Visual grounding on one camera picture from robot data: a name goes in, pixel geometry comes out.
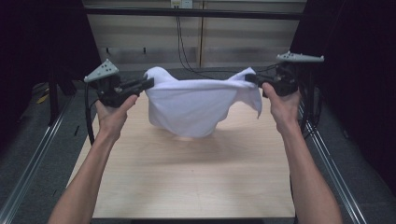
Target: wall outlet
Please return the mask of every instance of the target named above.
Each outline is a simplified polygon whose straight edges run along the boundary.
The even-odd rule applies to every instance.
[[[182,0],[181,7],[182,8],[192,8],[192,0]]]
[[[181,0],[171,0],[171,8],[181,8]]]

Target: human hand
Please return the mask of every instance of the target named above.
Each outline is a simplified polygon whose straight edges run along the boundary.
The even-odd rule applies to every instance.
[[[121,129],[127,119],[127,111],[136,103],[137,96],[132,95],[119,108],[104,106],[96,101],[96,110],[99,118],[99,132],[117,141],[120,138]]]
[[[276,94],[274,88],[264,82],[262,89],[271,102],[271,114],[276,122],[276,128],[281,134],[290,131],[291,128],[298,127],[297,115],[298,105],[300,103],[301,94],[299,91],[280,97]]]

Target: white cloth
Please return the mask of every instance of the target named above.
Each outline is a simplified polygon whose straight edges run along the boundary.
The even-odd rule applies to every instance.
[[[227,118],[230,106],[242,101],[262,112],[262,97],[256,84],[245,81],[248,68],[227,80],[177,80],[161,67],[149,69],[154,87],[146,90],[148,117],[152,125],[185,137],[204,137]]]

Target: light wood surface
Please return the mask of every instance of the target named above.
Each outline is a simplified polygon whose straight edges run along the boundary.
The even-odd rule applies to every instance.
[[[289,167],[266,99],[259,119],[236,103],[201,139],[152,126],[148,110],[142,92],[111,152],[93,217],[294,216]],[[87,139],[71,178],[90,147]]]

